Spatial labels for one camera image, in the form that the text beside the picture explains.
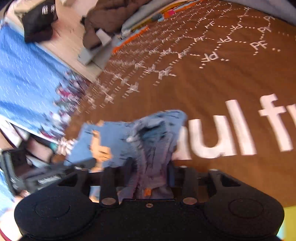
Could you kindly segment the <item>paul frank colourful bedspread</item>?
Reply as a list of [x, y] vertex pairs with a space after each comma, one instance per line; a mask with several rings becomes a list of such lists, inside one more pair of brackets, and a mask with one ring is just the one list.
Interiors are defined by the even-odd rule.
[[66, 130], [181, 110], [170, 162], [198, 173], [198, 203], [99, 202], [99, 173], [65, 178], [82, 227], [65, 240], [277, 240], [295, 205], [295, 26], [226, 1], [199, 1], [124, 43]]

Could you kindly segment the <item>grey bedside cabinet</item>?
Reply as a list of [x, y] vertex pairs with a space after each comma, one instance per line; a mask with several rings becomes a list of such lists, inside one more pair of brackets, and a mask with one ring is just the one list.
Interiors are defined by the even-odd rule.
[[101, 44], [92, 50], [83, 47], [78, 54], [77, 60], [84, 66], [94, 63], [103, 70], [111, 57], [112, 50], [119, 42], [119, 39], [117, 36], [110, 37], [102, 29], [99, 29], [96, 34]]

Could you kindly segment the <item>grey purple duvet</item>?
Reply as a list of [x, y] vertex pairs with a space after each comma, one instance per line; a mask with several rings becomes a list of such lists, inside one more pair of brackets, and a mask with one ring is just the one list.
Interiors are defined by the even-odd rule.
[[275, 16], [295, 26], [295, 1], [287, 0], [232, 0], [230, 2], [247, 6]]

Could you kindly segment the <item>blue car print pants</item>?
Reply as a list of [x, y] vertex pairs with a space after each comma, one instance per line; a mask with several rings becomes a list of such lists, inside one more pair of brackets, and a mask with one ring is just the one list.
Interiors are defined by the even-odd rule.
[[177, 146], [180, 129], [187, 116], [181, 110], [161, 111], [133, 122], [107, 121], [102, 126], [85, 123], [67, 161], [77, 164], [93, 157], [93, 132], [99, 133], [96, 147], [103, 147], [111, 156], [102, 167], [123, 166], [132, 158], [135, 170], [120, 190], [123, 199], [172, 199], [173, 192], [167, 183], [167, 165]]

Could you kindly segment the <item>grey pillow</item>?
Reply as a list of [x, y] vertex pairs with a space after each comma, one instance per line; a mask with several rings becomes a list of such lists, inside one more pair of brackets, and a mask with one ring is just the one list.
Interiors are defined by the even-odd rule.
[[138, 24], [140, 21], [160, 10], [161, 8], [168, 6], [173, 1], [174, 0], [152, 0], [147, 4], [144, 4], [124, 22], [121, 32], [123, 33], [130, 30], [132, 26]]

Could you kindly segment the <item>brown puffer jacket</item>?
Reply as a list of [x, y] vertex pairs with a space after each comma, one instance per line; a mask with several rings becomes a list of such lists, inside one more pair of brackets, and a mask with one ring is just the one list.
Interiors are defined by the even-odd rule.
[[102, 29], [111, 35], [119, 32], [124, 22], [149, 2], [149, 0], [98, 1], [80, 21], [85, 28], [83, 46], [88, 50], [99, 47], [102, 41], [96, 34], [98, 30]]

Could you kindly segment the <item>blue dotted wardrobe curtain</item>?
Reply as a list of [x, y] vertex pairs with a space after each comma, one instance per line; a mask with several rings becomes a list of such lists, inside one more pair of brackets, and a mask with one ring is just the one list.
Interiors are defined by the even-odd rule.
[[56, 142], [89, 83], [1, 21], [1, 118]]

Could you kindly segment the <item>black bag on wardrobe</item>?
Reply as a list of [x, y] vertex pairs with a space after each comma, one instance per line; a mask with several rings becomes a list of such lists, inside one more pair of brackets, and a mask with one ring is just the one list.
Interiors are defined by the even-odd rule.
[[58, 20], [56, 1], [42, 1], [25, 13], [21, 20], [26, 43], [48, 41], [53, 35], [52, 24]]

